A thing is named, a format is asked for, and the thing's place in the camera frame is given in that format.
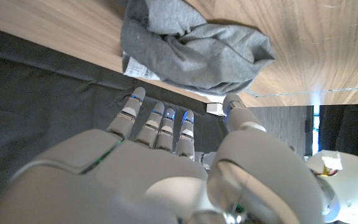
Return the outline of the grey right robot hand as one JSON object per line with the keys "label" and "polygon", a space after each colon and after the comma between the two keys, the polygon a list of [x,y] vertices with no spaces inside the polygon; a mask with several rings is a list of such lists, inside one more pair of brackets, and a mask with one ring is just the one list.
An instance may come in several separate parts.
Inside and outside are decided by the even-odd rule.
{"label": "grey right robot hand", "polygon": [[229,133],[205,165],[195,160],[191,112],[177,142],[175,113],[162,104],[129,139],[144,96],[137,88],[105,130],[21,167],[0,194],[0,223],[323,222],[312,171],[237,95],[224,99]]}

